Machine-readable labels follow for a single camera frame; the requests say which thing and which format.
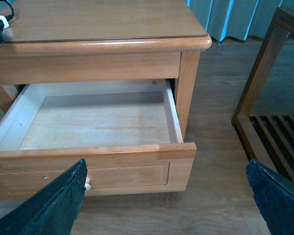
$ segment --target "black cable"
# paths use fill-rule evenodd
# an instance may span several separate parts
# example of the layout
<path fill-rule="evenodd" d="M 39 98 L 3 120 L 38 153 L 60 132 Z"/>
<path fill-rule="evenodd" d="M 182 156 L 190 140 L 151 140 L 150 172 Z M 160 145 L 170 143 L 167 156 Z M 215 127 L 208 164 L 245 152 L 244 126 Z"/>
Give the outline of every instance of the black cable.
<path fill-rule="evenodd" d="M 11 8 L 11 11 L 12 11 L 11 15 L 9 15 L 9 16 L 5 16 L 6 21 L 10 21 L 10 20 L 13 19 L 13 17 L 14 17 L 14 9 L 13 9 L 12 5 L 11 5 L 7 0 L 0 0 L 0 1 L 5 2 L 5 3 L 8 4 L 8 6 Z"/>

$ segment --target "leg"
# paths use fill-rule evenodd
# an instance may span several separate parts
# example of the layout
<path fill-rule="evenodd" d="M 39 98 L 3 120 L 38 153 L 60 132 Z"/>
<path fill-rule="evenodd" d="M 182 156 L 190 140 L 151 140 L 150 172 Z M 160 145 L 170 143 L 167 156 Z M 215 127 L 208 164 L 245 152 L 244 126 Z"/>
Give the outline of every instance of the leg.
<path fill-rule="evenodd" d="M 192 101 L 200 51 L 184 51 L 176 90 L 176 109 L 183 138 Z"/>
<path fill-rule="evenodd" d="M 285 28 L 277 24 L 274 20 L 271 21 L 239 104 L 236 107 L 232 118 L 232 125 L 235 125 L 238 117 L 250 115 L 288 33 Z"/>
<path fill-rule="evenodd" d="M 0 108 L 4 113 L 8 111 L 17 95 L 18 91 L 14 85 L 2 85 L 0 83 Z"/>

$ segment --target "wooden knob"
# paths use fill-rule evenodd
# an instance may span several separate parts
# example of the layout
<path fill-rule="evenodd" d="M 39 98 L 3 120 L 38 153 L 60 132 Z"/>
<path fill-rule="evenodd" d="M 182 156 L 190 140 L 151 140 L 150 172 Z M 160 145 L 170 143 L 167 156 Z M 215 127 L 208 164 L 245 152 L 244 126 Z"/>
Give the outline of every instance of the wooden knob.
<path fill-rule="evenodd" d="M 89 191 L 91 189 L 89 181 L 90 181 L 90 179 L 87 177 L 86 181 L 85 181 L 85 191 Z"/>
<path fill-rule="evenodd" d="M 89 191 L 91 189 L 90 184 L 85 184 L 85 191 Z"/>

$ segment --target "tabletop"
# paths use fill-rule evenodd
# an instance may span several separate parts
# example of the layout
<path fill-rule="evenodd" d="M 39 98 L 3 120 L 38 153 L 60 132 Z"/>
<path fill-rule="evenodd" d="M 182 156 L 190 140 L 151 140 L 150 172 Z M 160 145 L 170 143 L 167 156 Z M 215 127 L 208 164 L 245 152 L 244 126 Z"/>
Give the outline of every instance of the tabletop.
<path fill-rule="evenodd" d="M 184 0 L 16 0 L 7 43 L 207 37 Z M 7 15 L 9 8 L 0 11 Z"/>

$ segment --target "drawer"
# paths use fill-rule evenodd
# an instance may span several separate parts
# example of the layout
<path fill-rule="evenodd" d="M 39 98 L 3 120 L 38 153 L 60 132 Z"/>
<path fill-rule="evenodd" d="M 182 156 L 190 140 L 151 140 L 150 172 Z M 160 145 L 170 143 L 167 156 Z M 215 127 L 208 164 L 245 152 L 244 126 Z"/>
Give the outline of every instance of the drawer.
<path fill-rule="evenodd" d="M 86 160 L 86 196 L 185 190 L 195 157 L 164 79 L 26 85 L 0 123 L 0 200 Z"/>

